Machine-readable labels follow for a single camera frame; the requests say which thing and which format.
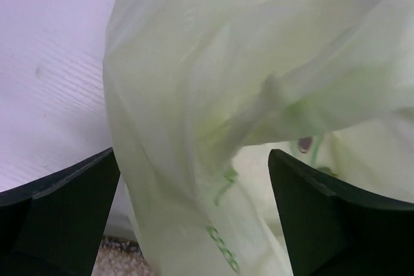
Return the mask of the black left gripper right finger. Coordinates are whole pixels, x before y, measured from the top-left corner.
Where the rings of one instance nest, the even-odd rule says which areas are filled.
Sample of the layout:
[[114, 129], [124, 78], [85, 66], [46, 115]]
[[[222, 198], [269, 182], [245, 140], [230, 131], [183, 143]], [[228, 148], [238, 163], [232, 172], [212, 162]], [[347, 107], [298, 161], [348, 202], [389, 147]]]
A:
[[294, 275], [412, 275], [413, 204], [271, 150], [268, 169]]

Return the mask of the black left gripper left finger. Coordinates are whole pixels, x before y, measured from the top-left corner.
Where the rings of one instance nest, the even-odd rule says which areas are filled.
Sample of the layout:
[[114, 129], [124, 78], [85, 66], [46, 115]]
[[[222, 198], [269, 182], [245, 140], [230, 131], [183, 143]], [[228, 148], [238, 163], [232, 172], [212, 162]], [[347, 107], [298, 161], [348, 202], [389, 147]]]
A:
[[1, 274], [90, 275], [119, 178], [107, 149], [1, 192]]

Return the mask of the pale green plastic bag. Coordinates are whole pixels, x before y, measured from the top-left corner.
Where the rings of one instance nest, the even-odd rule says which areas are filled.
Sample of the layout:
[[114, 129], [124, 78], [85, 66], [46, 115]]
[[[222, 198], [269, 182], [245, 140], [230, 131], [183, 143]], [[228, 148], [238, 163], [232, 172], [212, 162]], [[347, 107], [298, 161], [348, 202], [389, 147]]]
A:
[[413, 201], [413, 0], [115, 0], [103, 60], [156, 275], [292, 275], [272, 147]]

